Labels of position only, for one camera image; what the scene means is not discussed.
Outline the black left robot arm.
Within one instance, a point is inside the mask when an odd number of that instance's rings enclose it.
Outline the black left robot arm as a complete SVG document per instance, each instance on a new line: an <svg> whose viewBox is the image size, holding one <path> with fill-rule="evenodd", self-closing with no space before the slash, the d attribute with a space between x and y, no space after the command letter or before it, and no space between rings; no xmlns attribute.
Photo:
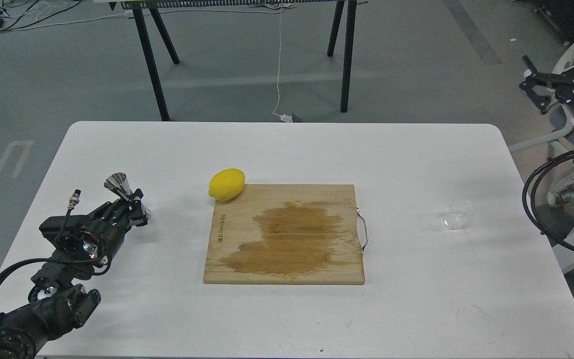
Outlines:
<svg viewBox="0 0 574 359"><path fill-rule="evenodd" d="M31 281L28 303L0 312L0 359L33 359L49 341L80 329L102 300L100 291L82 282L107 271L118 254L125 234L148 223L149 212L141 189L121 187L113 202L89 214L72 214L80 191L74 191L64 216L51 216L39 226L53 246L48 258L19 261L0 272L0 286L14 271L28 264L42 266Z"/></svg>

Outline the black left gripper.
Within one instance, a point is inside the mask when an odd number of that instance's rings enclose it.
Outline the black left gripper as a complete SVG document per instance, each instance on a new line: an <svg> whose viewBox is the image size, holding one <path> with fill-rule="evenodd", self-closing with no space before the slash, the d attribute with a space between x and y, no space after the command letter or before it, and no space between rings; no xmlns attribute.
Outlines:
<svg viewBox="0 0 574 359"><path fill-rule="evenodd" d="M57 250L77 260L107 258L112 261L131 227L148 224L149 210L140 188L128 190L129 200L105 202L89 214L51 216L39 225L39 232Z"/></svg>

